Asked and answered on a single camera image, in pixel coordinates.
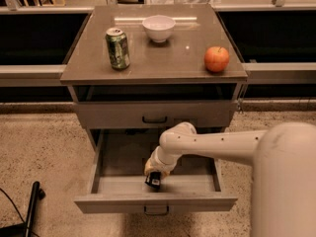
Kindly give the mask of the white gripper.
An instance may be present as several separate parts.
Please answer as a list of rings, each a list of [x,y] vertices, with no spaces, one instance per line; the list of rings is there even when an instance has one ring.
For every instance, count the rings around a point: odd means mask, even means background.
[[[144,175],[148,176],[152,172],[161,172],[161,179],[165,179],[170,176],[170,172],[176,167],[177,161],[176,156],[170,155],[161,146],[158,146],[145,163]]]

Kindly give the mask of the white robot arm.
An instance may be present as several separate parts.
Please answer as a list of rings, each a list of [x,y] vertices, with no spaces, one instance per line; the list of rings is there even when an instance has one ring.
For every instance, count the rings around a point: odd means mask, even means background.
[[[253,167],[251,237],[316,237],[316,126],[286,122],[268,130],[197,133],[189,122],[164,131],[144,167],[159,186],[184,155]]]

